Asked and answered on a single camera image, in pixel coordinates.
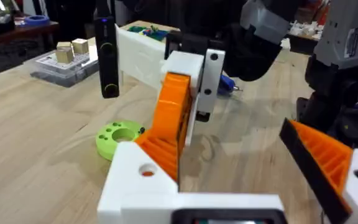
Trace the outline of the white block left gripper left finger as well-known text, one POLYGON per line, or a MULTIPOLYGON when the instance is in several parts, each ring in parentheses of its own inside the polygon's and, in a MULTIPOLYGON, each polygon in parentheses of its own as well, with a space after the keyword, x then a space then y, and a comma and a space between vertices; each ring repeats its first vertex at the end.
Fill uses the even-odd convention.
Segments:
POLYGON ((120 142, 98 203, 98 222, 123 223, 121 206, 130 195, 177 192, 177 183, 138 144, 120 142))

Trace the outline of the white orange left gripper right finger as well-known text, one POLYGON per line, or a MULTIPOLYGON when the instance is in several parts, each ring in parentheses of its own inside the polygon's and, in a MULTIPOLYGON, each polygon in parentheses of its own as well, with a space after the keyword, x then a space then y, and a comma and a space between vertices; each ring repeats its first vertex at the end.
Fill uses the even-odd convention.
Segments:
POLYGON ((280 139, 307 180, 328 223, 358 223, 358 148, 284 119, 280 139))

